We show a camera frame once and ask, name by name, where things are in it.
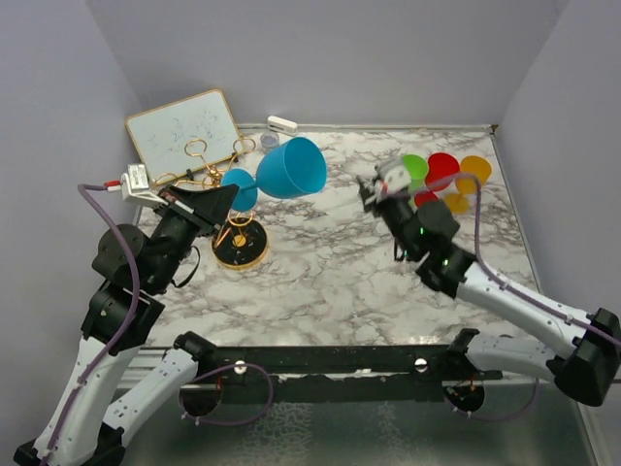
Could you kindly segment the green wine glass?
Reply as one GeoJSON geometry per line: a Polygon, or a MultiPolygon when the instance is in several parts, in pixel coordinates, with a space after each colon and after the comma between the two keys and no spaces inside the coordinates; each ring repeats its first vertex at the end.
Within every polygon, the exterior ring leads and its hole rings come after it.
{"type": "Polygon", "coordinates": [[[411,183],[409,190],[416,191],[425,183],[429,172],[428,162],[424,157],[412,153],[404,154],[402,162],[410,175],[411,183]]]}

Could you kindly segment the red wine glass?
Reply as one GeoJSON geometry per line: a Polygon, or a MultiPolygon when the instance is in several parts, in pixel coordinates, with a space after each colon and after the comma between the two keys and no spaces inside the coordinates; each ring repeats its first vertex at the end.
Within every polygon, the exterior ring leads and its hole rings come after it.
{"type": "Polygon", "coordinates": [[[416,207],[421,207],[427,202],[438,201],[437,192],[446,189],[451,184],[452,177],[460,169],[459,161],[447,152],[432,153],[428,157],[427,163],[429,170],[424,185],[431,187],[431,189],[415,194],[414,205],[416,207]]]}

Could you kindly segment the blue wine glass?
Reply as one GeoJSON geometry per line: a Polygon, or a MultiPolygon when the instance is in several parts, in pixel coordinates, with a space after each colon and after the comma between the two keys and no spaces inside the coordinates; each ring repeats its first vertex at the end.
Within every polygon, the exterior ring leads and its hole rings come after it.
{"type": "Polygon", "coordinates": [[[327,183],[327,162],[319,147],[310,139],[295,137],[267,153],[256,172],[234,168],[222,178],[222,185],[236,185],[239,190],[232,210],[251,211],[259,192],[276,199],[295,199],[320,192],[327,183]]]}

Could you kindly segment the orange wine glass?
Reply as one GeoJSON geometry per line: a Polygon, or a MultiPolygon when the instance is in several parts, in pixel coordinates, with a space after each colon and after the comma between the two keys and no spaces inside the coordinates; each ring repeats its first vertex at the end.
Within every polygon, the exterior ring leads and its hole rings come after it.
{"type": "Polygon", "coordinates": [[[444,203],[455,215],[464,214],[470,208],[470,196],[477,193],[477,184],[484,186],[492,174],[491,164],[478,155],[468,155],[460,162],[460,174],[455,180],[455,192],[443,197],[444,203]]]}

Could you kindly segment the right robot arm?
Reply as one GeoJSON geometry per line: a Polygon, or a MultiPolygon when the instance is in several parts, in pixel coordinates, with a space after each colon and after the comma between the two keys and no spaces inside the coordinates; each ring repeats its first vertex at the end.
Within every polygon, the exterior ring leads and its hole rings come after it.
{"type": "Polygon", "coordinates": [[[381,177],[358,178],[365,212],[379,217],[429,289],[494,313],[528,339],[494,337],[467,329],[445,357],[447,372],[466,380],[477,371],[501,371],[554,383],[586,406],[600,407],[620,367],[619,317],[556,302],[494,270],[479,250],[454,243],[460,228],[442,201],[413,209],[404,188],[381,189],[381,177]]]}

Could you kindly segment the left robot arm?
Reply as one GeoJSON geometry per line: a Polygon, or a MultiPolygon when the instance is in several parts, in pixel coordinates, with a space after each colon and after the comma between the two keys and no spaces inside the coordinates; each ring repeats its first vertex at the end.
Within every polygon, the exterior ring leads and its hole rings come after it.
{"type": "Polygon", "coordinates": [[[173,285],[195,239],[221,230],[238,187],[147,191],[160,216],[151,236],[133,224],[115,223],[92,197],[96,189],[78,187],[109,226],[92,262],[104,281],[89,301],[77,359],[58,405],[43,432],[16,449],[17,465],[117,465],[137,431],[175,390],[213,374],[208,353],[172,349],[144,379],[114,398],[164,310],[156,295],[173,285]]]}

